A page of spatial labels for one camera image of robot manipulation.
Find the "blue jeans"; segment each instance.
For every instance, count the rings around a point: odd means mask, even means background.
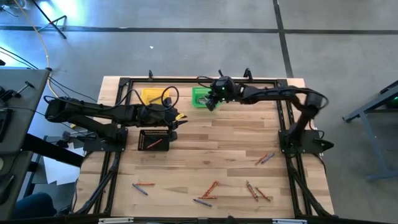
[[[39,192],[18,201],[12,213],[12,219],[53,217],[56,213],[51,197]]]

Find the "yellow cable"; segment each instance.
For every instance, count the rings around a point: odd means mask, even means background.
[[[49,60],[49,53],[47,52],[47,48],[44,44],[44,40],[43,37],[39,34],[39,32],[37,31],[35,25],[33,24],[33,22],[31,21],[31,19],[29,18],[29,16],[26,14],[25,10],[19,5],[19,3],[17,2],[17,0],[14,0],[15,4],[17,4],[18,8],[21,10],[21,12],[24,14],[24,16],[26,17],[26,19],[28,20],[28,22],[30,23],[30,25],[33,27],[33,29],[35,30],[37,36],[39,37],[43,48],[44,48],[44,52],[45,52],[45,58],[47,59],[47,68],[50,68],[50,60]],[[55,95],[55,97],[58,97],[58,95],[56,94],[56,92],[52,89],[51,87],[51,82],[50,82],[50,77],[52,76],[52,74],[50,73],[49,78],[47,79],[47,85],[49,86],[51,92]]]

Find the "green object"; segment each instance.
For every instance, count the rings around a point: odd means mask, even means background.
[[[209,88],[193,87],[192,88],[192,105],[195,108],[206,108],[207,96],[209,95]]]

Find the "wooden tabletop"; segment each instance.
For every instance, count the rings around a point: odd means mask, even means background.
[[[104,77],[98,103],[114,105],[119,78]],[[287,80],[289,85],[305,86],[301,78]],[[192,106],[195,83],[135,83],[133,88],[140,93],[143,88],[170,85],[178,88],[180,100],[176,108],[188,116],[189,122],[177,129],[178,139],[170,143],[169,152],[137,151],[140,129],[129,128],[126,150],[119,166],[112,216],[226,218],[231,214],[236,218],[293,217],[286,163],[277,138],[280,126],[276,102],[262,101],[255,105],[223,103],[211,112]],[[171,91],[170,95],[174,100],[175,93]],[[138,103],[135,95],[132,95],[132,103]],[[299,111],[294,111],[295,118],[299,114]],[[255,166],[254,163],[268,152],[275,152],[275,156],[265,164]],[[103,152],[94,152],[83,163],[75,210],[83,206],[98,185],[103,157]],[[303,154],[302,157],[308,188],[325,210],[333,213],[321,162],[311,154]],[[215,180],[220,183],[211,195],[218,196],[218,199],[206,200],[213,207],[192,200],[203,195]],[[271,201],[259,197],[256,202],[246,188],[246,180],[253,187],[259,187]],[[137,182],[154,182],[155,186],[142,187],[149,194],[145,196],[132,186]],[[304,212],[300,190],[298,197]]]

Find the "gray floor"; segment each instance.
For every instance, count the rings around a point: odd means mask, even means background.
[[[214,1],[42,1],[52,18],[66,14],[67,25],[96,27],[222,27],[276,28],[272,0]],[[398,29],[394,0],[279,0],[286,29]],[[28,6],[36,25],[45,24]],[[26,25],[20,17],[1,13],[2,24]],[[285,77],[277,34],[184,34],[67,32],[42,33],[54,78],[84,94],[98,95],[105,75],[240,75],[250,67],[256,77]],[[45,55],[34,32],[0,31],[0,45],[45,67]],[[368,182],[377,172],[370,142],[359,121],[341,117],[397,80],[398,35],[287,35],[294,77],[329,97],[316,118],[335,148],[325,153],[335,213],[345,218],[398,222],[398,178]],[[8,60],[10,65],[21,66]],[[45,110],[41,102],[39,111]],[[396,118],[373,123],[397,125]],[[38,137],[65,127],[35,116],[30,132]],[[398,158],[386,143],[393,166]],[[52,194],[60,208],[70,202],[73,187],[39,187]]]

